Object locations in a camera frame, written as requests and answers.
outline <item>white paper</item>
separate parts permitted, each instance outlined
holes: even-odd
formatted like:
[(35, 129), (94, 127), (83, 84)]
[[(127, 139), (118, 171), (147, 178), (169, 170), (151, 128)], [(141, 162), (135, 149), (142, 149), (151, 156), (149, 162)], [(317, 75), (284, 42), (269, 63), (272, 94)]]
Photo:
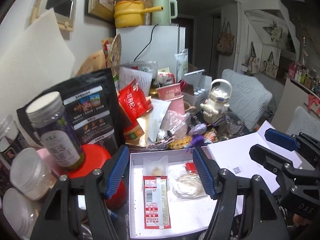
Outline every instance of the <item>white paper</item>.
[[(249, 155), (250, 148), (253, 145), (260, 144), (261, 146), (292, 160), (295, 168), (300, 167), (302, 161), (295, 152), (290, 152), (266, 141), (264, 133), (269, 128), (273, 127), (270, 123), (265, 121), (256, 133), (213, 143), (208, 145), (208, 149), (212, 158), (216, 160), (220, 168), (226, 168), (235, 175), (244, 178), (252, 178), (253, 175), (259, 174), (268, 185), (271, 193), (273, 193), (279, 188), (279, 184), (276, 182), (276, 175), (251, 160)], [(238, 196), (236, 215), (242, 213), (242, 205), (243, 196)]]
[(148, 139), (154, 143), (156, 142), (164, 115), (167, 112), (171, 102), (151, 98), (151, 103), (153, 105), (153, 110), (149, 117)]
[(1, 112), (15, 116), (43, 90), (69, 79), (74, 62), (53, 9), (45, 12), (0, 59)]
[(149, 96), (149, 90), (152, 81), (152, 73), (147, 73), (140, 70), (135, 70), (126, 67), (119, 68), (120, 90), (129, 85), (133, 80), (136, 80), (141, 87), (144, 95)]

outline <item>green electric kettle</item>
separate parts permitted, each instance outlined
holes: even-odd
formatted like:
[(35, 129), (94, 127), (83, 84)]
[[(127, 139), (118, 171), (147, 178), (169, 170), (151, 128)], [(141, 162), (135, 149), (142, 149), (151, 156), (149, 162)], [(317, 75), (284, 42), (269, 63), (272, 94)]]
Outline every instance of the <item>green electric kettle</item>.
[[(174, 5), (174, 14), (171, 14), (171, 4)], [(163, 7), (163, 11), (152, 13), (152, 25), (171, 25), (171, 19), (178, 17), (177, 0), (153, 0), (153, 6)]]

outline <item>refrigerator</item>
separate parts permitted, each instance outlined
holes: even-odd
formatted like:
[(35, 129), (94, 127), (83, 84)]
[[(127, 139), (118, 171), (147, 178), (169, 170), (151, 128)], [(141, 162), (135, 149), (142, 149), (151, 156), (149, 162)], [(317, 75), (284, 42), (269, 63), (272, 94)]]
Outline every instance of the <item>refrigerator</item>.
[(175, 54), (182, 52), (185, 48), (185, 27), (148, 25), (117, 28), (116, 33), (121, 34), (121, 64), (133, 62), (151, 41), (136, 61), (157, 61), (159, 69), (168, 67), (171, 73), (177, 75)]

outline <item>doorway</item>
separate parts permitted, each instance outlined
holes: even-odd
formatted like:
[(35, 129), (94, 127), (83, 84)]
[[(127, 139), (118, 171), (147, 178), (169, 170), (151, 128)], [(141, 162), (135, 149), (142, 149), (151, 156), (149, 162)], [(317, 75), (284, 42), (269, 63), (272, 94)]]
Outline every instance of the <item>doorway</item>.
[(192, 64), (194, 20), (191, 18), (178, 17), (171, 21), (172, 23), (178, 24), (180, 27), (186, 28), (185, 48), (188, 49), (188, 62)]
[(211, 58), (209, 66), (209, 76), (213, 79), (218, 76), (218, 66), (219, 66), (219, 52), (216, 49), (219, 42), (219, 35), (221, 32), (221, 16), (216, 15), (213, 17), (213, 29), (212, 29), (212, 48), (211, 48)]

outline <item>barcode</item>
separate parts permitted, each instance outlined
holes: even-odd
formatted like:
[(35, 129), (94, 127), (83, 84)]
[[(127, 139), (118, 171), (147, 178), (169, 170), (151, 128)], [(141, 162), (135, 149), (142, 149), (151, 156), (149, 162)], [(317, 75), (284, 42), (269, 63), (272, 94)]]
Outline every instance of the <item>barcode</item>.
[(152, 189), (146, 189), (146, 202), (152, 202)]
[(241, 172), (240, 167), (235, 167), (233, 168), (233, 171), (235, 172), (235, 174), (239, 174)]

